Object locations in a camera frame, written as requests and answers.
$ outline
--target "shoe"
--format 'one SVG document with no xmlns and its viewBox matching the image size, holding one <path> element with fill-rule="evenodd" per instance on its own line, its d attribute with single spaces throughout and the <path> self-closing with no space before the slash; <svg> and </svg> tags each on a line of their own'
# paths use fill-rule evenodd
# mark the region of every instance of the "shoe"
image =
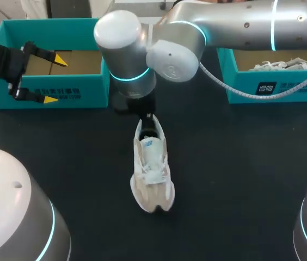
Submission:
<svg viewBox="0 0 307 261">
<path fill-rule="evenodd" d="M 139 121 L 134 135 L 134 174 L 131 189 L 139 206 L 152 213 L 157 207 L 168 211 L 174 202 L 175 188 L 170 179 L 167 143 L 154 116 Z"/>
</svg>

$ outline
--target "black tabletop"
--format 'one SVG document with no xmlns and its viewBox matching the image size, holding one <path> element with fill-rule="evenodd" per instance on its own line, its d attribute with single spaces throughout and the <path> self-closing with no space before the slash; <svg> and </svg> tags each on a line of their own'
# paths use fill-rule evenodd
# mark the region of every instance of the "black tabletop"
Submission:
<svg viewBox="0 0 307 261">
<path fill-rule="evenodd" d="M 220 76 L 214 50 L 203 63 Z M 147 214 L 130 189 L 138 119 L 105 110 L 0 111 L 0 149 L 18 158 L 71 232 L 71 260 L 294 261 L 307 190 L 307 103 L 229 105 L 202 72 L 159 79 L 157 117 L 176 188 Z"/>
</svg>

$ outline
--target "white cable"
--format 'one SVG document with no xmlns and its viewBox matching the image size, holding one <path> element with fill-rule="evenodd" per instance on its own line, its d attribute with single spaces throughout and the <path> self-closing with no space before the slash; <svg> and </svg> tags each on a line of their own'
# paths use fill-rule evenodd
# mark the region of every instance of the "white cable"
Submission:
<svg viewBox="0 0 307 261">
<path fill-rule="evenodd" d="M 303 87 L 305 87 L 307 85 L 307 80 L 303 81 L 302 83 L 296 85 L 295 87 L 281 92 L 280 94 L 274 94 L 274 95 L 265 95 L 265 96 L 261 96 L 261 95 L 253 95 L 253 94 L 247 94 L 243 91 L 238 91 L 234 88 L 232 88 L 231 86 L 227 85 L 226 83 L 223 83 L 221 80 L 219 80 L 218 78 L 216 78 L 214 75 L 212 75 L 207 69 L 206 67 L 204 67 L 204 65 L 202 63 L 199 63 L 199 67 L 202 69 L 202 71 L 204 71 L 204 73 L 211 78 L 213 81 L 215 81 L 217 84 L 219 84 L 221 87 L 235 93 L 238 94 L 240 96 L 246 97 L 246 98 L 250 98 L 250 99 L 255 99 L 255 100 L 274 100 L 274 99 L 279 99 L 282 98 L 284 96 L 287 96 L 289 94 L 292 94 L 294 92 L 296 92 L 297 90 L 302 89 Z"/>
</svg>

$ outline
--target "gray robotic arm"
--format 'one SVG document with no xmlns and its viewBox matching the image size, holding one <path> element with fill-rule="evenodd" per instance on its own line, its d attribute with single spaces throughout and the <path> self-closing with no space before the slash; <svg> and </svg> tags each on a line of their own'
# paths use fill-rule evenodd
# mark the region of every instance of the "gray robotic arm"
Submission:
<svg viewBox="0 0 307 261">
<path fill-rule="evenodd" d="M 206 46 L 307 49 L 307 0 L 184 1 L 154 27 L 115 11 L 98 21 L 94 35 L 119 92 L 142 98 L 156 85 L 154 72 L 173 82 L 190 80 Z"/>
</svg>

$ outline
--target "shoe tongue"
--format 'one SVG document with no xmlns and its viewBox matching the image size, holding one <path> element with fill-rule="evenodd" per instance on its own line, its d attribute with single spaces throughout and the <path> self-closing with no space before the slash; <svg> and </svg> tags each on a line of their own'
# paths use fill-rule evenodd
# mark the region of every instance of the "shoe tongue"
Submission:
<svg viewBox="0 0 307 261">
<path fill-rule="evenodd" d="M 144 165 L 152 170 L 158 170 L 162 165 L 163 156 L 163 141 L 155 138 L 148 137 L 140 141 L 143 148 Z"/>
</svg>

